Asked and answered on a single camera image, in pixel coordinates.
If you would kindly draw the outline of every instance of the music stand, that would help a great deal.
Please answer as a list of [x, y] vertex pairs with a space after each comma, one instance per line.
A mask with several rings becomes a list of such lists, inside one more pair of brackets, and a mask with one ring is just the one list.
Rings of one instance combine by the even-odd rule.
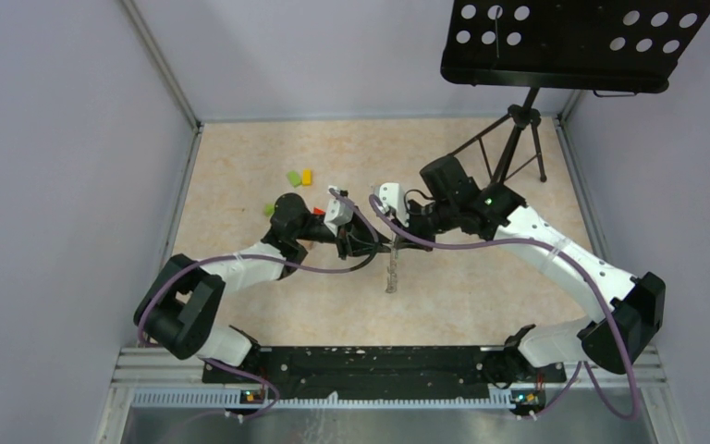
[[[442, 77], [456, 84], [528, 86], [523, 105], [451, 152], [478, 142], [491, 183], [537, 159], [546, 181], [533, 103], [540, 88], [661, 93], [679, 57], [709, 17], [710, 0], [455, 0]], [[492, 173], [483, 136], [513, 120]], [[532, 129], [535, 155], [508, 173], [521, 133]]]

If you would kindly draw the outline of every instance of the metal floor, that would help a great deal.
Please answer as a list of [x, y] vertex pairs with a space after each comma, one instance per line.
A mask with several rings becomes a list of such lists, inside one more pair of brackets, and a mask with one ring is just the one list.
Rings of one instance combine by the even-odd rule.
[[[629, 396], [624, 391], [610, 390], [609, 394], [618, 408], [629, 408]], [[212, 415], [178, 427], [200, 412], [199, 409], [133, 408], [122, 443], [153, 444], [160, 440], [163, 444], [655, 442], [646, 415], [633, 422], [621, 421], [590, 390], [573, 390], [554, 412], [537, 422], [494, 417], [498, 414], [496, 411], [279, 410], [243, 425], [232, 417]], [[167, 437], [168, 432], [176, 433]]]

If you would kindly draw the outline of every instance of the tripod leg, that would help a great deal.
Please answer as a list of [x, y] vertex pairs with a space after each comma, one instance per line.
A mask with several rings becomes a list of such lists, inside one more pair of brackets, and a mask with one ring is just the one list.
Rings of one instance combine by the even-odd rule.
[[516, 147], [519, 146], [519, 139], [522, 131], [522, 127], [513, 127], [513, 131], [510, 133], [510, 137], [508, 138], [508, 144], [505, 145], [505, 151], [502, 152], [502, 155], [499, 157], [499, 163], [497, 163], [496, 168], [494, 168], [494, 176], [491, 177], [490, 183], [505, 183], [505, 180], [508, 179], [510, 163], [513, 161], [513, 155], [516, 153]]
[[537, 166], [540, 168], [540, 181], [545, 182], [548, 177], [545, 175], [545, 165], [543, 164], [543, 153], [540, 151], [540, 135], [537, 133], [537, 125], [540, 122], [532, 123], [532, 139], [534, 140], [534, 151], [537, 157]]
[[480, 140], [480, 138], [482, 138], [484, 135], [486, 135], [486, 134], [488, 134], [489, 132], [493, 131], [493, 130], [496, 129], [496, 127], [498, 127], [499, 125], [502, 125], [503, 123], [507, 122], [509, 118], [510, 118], [510, 113], [505, 114], [504, 116], [502, 116], [502, 118], [500, 118], [500, 119], [497, 120], [496, 122], [494, 122], [494, 123], [492, 123], [491, 125], [489, 125], [486, 129], [480, 131], [479, 133], [475, 134], [474, 137], [472, 137], [472, 138], [469, 139], [468, 141], [464, 142], [459, 148], [456, 148], [455, 150], [451, 151], [449, 155], [456, 155], [456, 154], [458, 154], [458, 153], [464, 151], [464, 149], [466, 149], [468, 146], [470, 146], [470, 145], [472, 145], [473, 143], [475, 143], [475, 141]]
[[488, 163], [488, 155], [485, 153], [485, 146], [483, 145], [483, 139], [478, 139], [478, 143], [480, 143], [480, 152], [483, 154], [483, 161], [485, 162], [485, 170], [488, 171], [488, 179], [491, 180], [491, 177], [494, 175], [491, 174], [491, 164]]

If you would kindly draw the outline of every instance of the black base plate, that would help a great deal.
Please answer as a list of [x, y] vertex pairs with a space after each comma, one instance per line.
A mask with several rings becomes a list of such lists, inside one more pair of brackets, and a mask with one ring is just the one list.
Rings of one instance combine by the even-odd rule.
[[[285, 399], [450, 400], [488, 398], [484, 371], [496, 382], [508, 353], [501, 347], [262, 347], [253, 371], [276, 385]], [[549, 365], [512, 382], [565, 382], [564, 369]], [[253, 382], [217, 369], [202, 382]]]

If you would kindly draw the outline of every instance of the green block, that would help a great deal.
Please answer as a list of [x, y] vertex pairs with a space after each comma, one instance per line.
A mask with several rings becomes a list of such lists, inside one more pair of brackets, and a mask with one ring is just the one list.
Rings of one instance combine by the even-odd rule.
[[293, 188], [298, 188], [300, 186], [300, 174], [298, 171], [290, 171], [287, 173], [287, 180], [289, 180], [289, 184], [293, 186]]

